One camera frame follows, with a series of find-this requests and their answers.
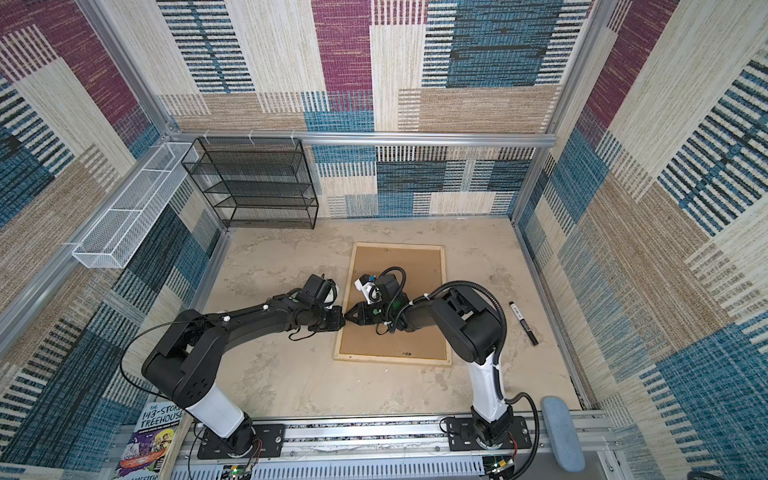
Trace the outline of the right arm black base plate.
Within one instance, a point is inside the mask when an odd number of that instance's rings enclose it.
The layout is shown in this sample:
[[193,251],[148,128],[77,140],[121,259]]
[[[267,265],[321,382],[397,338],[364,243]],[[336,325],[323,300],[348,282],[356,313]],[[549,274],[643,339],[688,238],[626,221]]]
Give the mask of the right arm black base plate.
[[473,419],[470,417],[443,417],[439,421],[439,428],[447,436],[449,449],[455,451],[470,450],[526,450],[533,446],[531,427],[528,427],[522,416],[514,416],[511,424],[502,437],[490,447],[478,440],[474,429]]

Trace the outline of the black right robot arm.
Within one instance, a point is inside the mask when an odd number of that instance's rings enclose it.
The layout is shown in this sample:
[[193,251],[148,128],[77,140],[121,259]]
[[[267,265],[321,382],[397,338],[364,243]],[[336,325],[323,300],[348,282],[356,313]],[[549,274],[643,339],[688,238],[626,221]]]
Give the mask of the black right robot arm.
[[478,443],[495,448],[507,437],[514,413],[501,380],[507,320],[498,300],[471,281],[447,282],[413,299],[391,267],[378,276],[361,276],[355,288],[364,300],[344,313],[358,326],[386,327],[388,334],[413,333],[435,326],[453,352],[467,363],[473,391],[471,414]]

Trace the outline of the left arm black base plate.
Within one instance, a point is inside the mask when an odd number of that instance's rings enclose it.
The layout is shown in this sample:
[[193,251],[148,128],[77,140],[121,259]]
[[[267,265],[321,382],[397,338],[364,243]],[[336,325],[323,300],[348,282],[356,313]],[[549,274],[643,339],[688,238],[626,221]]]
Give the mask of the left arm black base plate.
[[231,437],[222,439],[206,427],[203,430],[196,458],[198,460],[276,458],[282,452],[284,434],[284,424],[252,424],[249,427],[240,427]]

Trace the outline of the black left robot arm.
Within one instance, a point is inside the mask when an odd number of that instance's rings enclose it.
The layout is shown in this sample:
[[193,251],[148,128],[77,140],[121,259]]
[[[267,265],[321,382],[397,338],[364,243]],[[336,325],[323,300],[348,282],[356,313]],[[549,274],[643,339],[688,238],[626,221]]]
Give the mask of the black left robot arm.
[[257,338],[301,327],[312,333],[340,330],[337,296],[333,280],[312,274],[302,287],[256,306],[209,314],[185,310],[150,351],[141,373],[215,434],[226,455],[243,457],[256,448],[256,433],[250,417],[216,384],[224,354]]

